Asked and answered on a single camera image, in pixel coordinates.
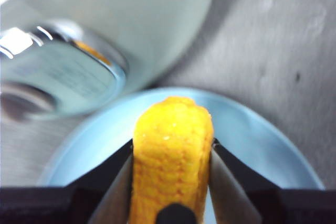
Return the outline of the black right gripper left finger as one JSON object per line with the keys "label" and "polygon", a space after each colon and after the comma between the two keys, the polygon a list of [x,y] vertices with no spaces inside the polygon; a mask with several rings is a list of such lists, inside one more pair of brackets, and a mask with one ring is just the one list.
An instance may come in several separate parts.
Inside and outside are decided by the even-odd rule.
{"label": "black right gripper left finger", "polygon": [[87,223],[131,154],[128,141],[64,186],[2,187],[1,223]]}

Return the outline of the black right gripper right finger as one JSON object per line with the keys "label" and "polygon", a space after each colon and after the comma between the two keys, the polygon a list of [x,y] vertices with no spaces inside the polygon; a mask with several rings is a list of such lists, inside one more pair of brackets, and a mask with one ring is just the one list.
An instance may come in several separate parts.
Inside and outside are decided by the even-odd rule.
{"label": "black right gripper right finger", "polygon": [[335,191],[282,189],[249,168],[217,139],[209,163],[217,223],[335,223]]}

